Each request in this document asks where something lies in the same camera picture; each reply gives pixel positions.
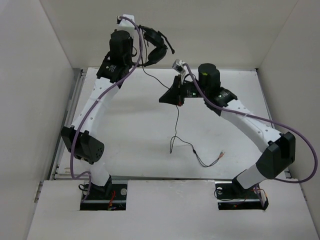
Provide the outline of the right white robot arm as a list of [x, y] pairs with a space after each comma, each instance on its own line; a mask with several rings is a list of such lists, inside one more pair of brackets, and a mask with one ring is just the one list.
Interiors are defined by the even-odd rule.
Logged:
[[159, 98], [160, 103], [182, 106], [186, 98], [203, 98], [210, 110], [236, 126], [261, 152], [255, 164], [232, 179], [230, 188], [235, 196], [243, 197], [253, 186], [275, 179], [295, 161], [295, 136], [290, 132], [283, 134], [250, 117], [251, 112], [238, 97], [221, 86], [220, 72], [214, 64], [201, 64], [198, 77], [192, 81], [184, 79], [191, 71], [182, 60], [176, 60], [172, 68], [178, 75]]

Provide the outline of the black headphones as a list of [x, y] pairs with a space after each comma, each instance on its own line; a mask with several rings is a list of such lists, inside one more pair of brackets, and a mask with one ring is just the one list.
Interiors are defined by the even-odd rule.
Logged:
[[147, 61], [139, 64], [139, 67], [148, 67], [157, 64], [166, 56], [168, 48], [172, 54], [175, 54], [176, 51], [162, 32], [143, 25], [139, 25], [138, 27], [142, 30], [143, 38], [155, 47], [147, 56]]

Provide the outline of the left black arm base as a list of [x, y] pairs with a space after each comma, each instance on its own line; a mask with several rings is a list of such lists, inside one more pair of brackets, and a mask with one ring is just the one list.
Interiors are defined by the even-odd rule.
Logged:
[[125, 211], [127, 208], [127, 183], [112, 183], [106, 191], [89, 184], [79, 184], [82, 191], [79, 209], [81, 211]]

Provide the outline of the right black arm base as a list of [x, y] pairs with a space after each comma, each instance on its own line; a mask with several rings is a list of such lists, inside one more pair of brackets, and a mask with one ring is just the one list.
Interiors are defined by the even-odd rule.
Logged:
[[264, 189], [257, 184], [244, 192], [236, 193], [230, 181], [215, 183], [214, 196], [220, 211], [262, 210], [269, 206], [269, 199]]

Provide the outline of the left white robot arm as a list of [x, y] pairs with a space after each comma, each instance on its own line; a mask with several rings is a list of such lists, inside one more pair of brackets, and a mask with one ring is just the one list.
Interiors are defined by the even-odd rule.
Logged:
[[136, 68], [132, 61], [133, 41], [125, 30], [115, 30], [110, 35], [109, 52], [97, 71], [85, 106], [71, 126], [64, 126], [60, 132], [70, 163], [78, 159], [85, 168], [84, 174], [89, 177], [87, 191], [94, 191], [103, 199], [111, 195], [112, 178], [101, 160], [105, 145], [98, 140], [98, 128], [111, 100]]

